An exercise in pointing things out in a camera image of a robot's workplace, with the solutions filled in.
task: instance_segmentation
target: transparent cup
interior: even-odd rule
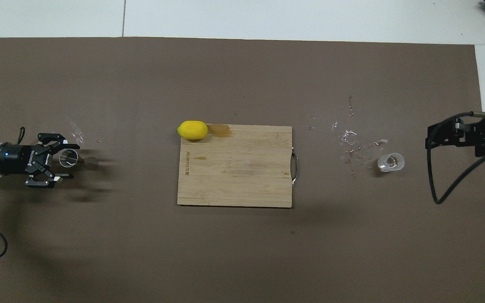
[[[384,173],[400,170],[404,167],[404,165],[405,159],[399,153],[384,155],[377,159],[377,166]]]
[[[83,159],[73,149],[64,149],[59,154],[59,163],[62,167],[70,168],[77,164],[83,164]]]

